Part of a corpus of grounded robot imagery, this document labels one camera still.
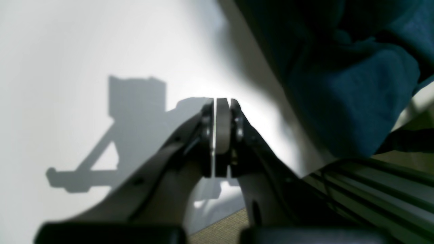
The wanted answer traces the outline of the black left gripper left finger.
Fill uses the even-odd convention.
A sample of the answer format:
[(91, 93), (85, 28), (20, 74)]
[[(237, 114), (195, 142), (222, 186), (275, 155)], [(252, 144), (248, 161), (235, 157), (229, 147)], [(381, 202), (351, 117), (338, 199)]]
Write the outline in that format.
[(182, 225), (192, 190), (212, 174), (213, 123), (214, 100), (208, 99), (113, 193), (68, 223)]

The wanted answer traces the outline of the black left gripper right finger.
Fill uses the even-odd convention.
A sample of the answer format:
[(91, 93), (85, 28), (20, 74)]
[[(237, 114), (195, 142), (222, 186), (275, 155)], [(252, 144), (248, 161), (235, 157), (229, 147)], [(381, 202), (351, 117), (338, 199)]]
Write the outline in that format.
[(216, 176), (237, 179), (251, 227), (355, 231), (287, 167), (249, 123), (237, 100), (216, 99)]

